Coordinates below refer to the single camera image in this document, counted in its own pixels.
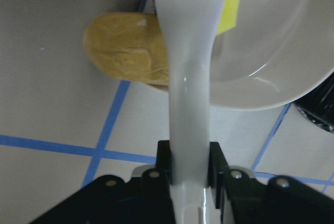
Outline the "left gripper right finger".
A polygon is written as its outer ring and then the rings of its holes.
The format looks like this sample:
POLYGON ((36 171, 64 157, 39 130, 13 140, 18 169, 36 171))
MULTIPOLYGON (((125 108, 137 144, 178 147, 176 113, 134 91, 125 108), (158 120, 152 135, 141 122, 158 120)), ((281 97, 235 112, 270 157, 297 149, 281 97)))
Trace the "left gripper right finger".
POLYGON ((333 223, 333 199, 286 175, 260 183, 210 143, 208 182, 221 223, 333 223))

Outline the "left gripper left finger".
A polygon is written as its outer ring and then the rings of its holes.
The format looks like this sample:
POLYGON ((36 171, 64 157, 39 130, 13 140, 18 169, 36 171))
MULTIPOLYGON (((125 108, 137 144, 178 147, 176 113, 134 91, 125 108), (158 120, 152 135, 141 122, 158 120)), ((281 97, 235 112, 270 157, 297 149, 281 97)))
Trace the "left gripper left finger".
POLYGON ((161 140, 155 165, 137 167, 128 182, 100 176, 33 223, 174 223, 170 181, 170 145, 161 140))

